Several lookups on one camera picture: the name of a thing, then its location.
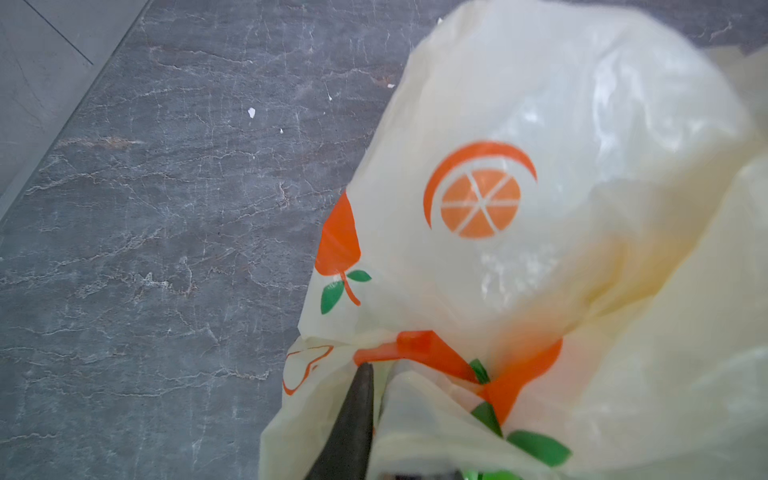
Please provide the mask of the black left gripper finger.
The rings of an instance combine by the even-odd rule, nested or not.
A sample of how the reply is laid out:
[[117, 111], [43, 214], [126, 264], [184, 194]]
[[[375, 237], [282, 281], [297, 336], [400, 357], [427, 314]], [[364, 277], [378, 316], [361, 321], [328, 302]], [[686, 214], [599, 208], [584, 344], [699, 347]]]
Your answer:
[[374, 369], [358, 367], [318, 458], [306, 480], [362, 480], [366, 477], [373, 439]]

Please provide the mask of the green fake vegetable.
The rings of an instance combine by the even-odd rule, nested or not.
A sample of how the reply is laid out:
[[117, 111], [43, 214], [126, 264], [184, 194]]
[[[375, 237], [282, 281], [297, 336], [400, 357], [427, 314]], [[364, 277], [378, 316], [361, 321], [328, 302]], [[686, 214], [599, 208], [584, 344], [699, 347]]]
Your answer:
[[480, 472], [474, 470], [463, 470], [464, 480], [521, 480], [521, 478], [509, 471]]

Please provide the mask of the cream plastic bag orange print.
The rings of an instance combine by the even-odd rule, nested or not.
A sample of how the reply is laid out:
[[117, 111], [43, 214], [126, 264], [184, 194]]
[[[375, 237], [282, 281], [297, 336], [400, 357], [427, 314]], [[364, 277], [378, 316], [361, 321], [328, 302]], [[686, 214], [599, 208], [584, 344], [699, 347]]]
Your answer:
[[364, 479], [767, 475], [767, 52], [469, 1], [326, 220], [260, 440], [305, 479], [359, 366]]

